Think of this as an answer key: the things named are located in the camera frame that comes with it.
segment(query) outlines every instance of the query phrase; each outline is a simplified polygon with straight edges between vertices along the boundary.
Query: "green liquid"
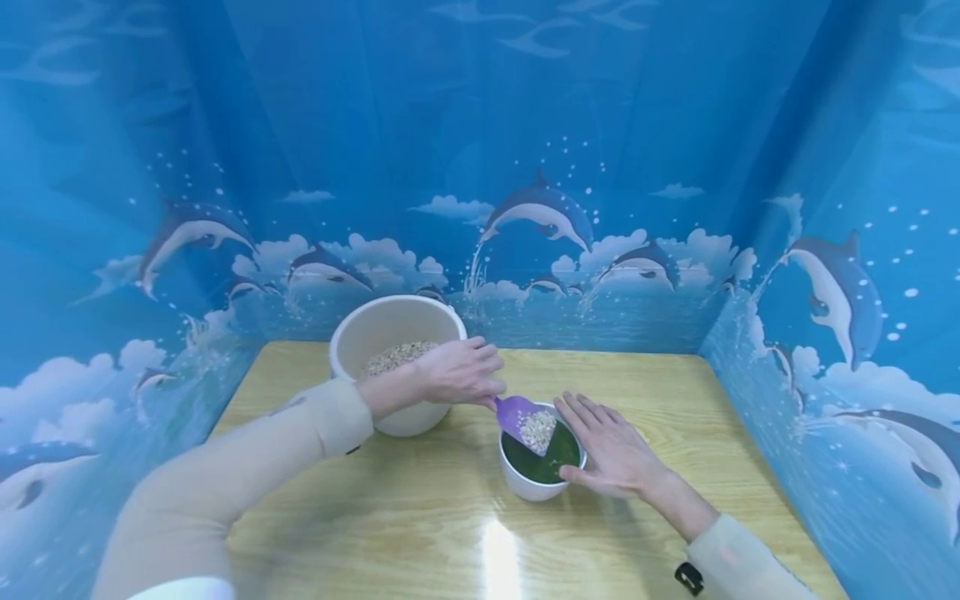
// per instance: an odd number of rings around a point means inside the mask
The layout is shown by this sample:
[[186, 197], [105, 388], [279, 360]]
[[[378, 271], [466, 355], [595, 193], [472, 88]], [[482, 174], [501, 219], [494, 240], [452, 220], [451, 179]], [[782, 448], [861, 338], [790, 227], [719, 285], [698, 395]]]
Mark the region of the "green liquid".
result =
[[546, 455], [543, 457], [537, 456], [533, 450], [506, 433], [500, 434], [500, 441], [507, 461], [521, 475], [538, 483], [561, 483], [563, 482], [560, 478], [561, 466], [580, 466], [580, 446], [577, 445], [577, 439], [559, 420], [553, 437], [550, 438], [550, 446], [547, 447]]

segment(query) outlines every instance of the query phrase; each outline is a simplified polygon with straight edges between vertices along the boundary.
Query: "table surface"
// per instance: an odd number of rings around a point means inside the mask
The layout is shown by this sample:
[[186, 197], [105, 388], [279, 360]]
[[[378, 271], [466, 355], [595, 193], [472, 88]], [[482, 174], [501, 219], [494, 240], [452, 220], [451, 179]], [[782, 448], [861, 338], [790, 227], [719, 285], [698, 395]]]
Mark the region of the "table surface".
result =
[[[619, 410], [663, 461], [764, 539], [822, 600], [847, 598], [696, 356], [503, 350], [512, 394]], [[213, 435], [329, 378], [327, 344], [264, 347]], [[416, 438], [375, 434], [271, 493], [228, 539], [240, 598], [688, 599], [684, 543], [638, 500], [507, 488], [492, 414], [454, 407]]]

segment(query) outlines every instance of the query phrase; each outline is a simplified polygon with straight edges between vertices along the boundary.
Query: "hand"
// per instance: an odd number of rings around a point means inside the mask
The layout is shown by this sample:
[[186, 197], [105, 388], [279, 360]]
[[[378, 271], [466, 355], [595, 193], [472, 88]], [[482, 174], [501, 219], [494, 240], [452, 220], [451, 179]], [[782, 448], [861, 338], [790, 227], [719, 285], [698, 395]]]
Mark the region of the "hand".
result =
[[604, 495], [639, 495], [646, 500], [651, 490], [669, 478], [672, 471], [613, 408], [597, 405], [580, 394], [573, 397], [570, 392], [564, 392], [563, 400], [554, 398], [553, 403], [592, 462], [589, 470], [561, 467], [560, 476], [566, 481]]
[[491, 377], [503, 368], [503, 359], [482, 337], [441, 344], [412, 364], [431, 402], [467, 402], [496, 410], [493, 397], [507, 391], [506, 384]]

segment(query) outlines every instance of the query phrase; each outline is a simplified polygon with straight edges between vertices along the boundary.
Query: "barley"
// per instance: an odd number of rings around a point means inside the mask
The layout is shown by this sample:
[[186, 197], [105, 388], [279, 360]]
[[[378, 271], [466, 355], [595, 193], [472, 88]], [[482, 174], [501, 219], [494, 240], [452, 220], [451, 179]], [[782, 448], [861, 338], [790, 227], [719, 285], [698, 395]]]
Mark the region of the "barley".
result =
[[384, 350], [367, 361], [360, 372], [360, 378], [369, 379], [392, 371], [400, 365], [417, 360], [436, 347], [437, 345], [433, 342], [413, 342]]
[[557, 428], [557, 418], [550, 411], [537, 411], [523, 418], [520, 423], [520, 437], [523, 445], [540, 456], [546, 454], [550, 446], [553, 431]]

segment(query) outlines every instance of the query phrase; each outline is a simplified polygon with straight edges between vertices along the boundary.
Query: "beige sleeve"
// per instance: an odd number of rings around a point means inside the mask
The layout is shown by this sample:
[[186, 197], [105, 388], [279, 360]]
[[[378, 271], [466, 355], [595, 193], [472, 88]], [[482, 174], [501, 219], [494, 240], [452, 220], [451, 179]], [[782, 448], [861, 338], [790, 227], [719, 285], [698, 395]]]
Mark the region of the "beige sleeve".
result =
[[354, 385], [333, 379], [282, 410], [199, 445], [145, 478], [110, 537], [94, 600], [126, 600], [187, 577], [229, 581], [233, 522], [267, 493], [373, 433]]
[[686, 555], [714, 600], [817, 600], [770, 549], [734, 518], [720, 518]]

